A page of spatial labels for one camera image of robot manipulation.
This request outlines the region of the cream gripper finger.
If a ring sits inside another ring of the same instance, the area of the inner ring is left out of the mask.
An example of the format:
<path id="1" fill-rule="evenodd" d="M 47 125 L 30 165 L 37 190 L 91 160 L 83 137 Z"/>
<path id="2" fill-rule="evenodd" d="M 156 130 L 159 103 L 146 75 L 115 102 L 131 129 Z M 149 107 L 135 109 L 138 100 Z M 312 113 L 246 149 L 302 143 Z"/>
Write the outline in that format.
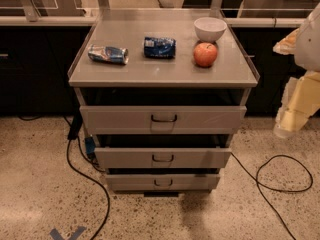
<path id="1" fill-rule="evenodd" d="M 285 86 L 273 132 L 289 138 L 320 109 L 320 73 L 307 72 L 299 79 L 291 77 Z"/>
<path id="2" fill-rule="evenodd" d="M 296 37 L 298 31 L 299 29 L 293 30 L 290 34 L 277 42 L 273 47 L 273 51 L 281 55 L 293 54 L 296 49 Z"/>

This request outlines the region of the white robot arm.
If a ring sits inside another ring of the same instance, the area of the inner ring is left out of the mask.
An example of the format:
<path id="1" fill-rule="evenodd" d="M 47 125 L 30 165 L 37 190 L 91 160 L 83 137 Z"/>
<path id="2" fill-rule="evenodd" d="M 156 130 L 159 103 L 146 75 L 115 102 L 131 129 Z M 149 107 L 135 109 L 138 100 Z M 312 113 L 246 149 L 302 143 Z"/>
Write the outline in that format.
<path id="1" fill-rule="evenodd" d="M 276 116 L 274 134 L 288 138 L 320 109 L 320 4 L 273 51 L 293 55 L 295 64 L 306 71 L 299 79 L 289 78 Z"/>

